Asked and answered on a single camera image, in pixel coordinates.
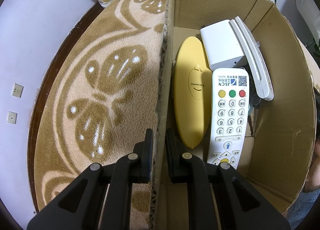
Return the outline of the person's hand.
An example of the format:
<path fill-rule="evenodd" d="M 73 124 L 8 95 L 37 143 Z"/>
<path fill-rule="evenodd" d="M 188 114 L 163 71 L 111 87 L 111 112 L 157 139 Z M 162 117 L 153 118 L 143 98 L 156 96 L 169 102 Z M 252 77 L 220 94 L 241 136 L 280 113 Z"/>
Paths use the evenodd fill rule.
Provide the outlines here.
<path fill-rule="evenodd" d="M 304 192 L 313 192 L 320 186 L 320 164 L 319 158 L 315 158 L 310 166 L 306 182 L 304 184 Z"/>

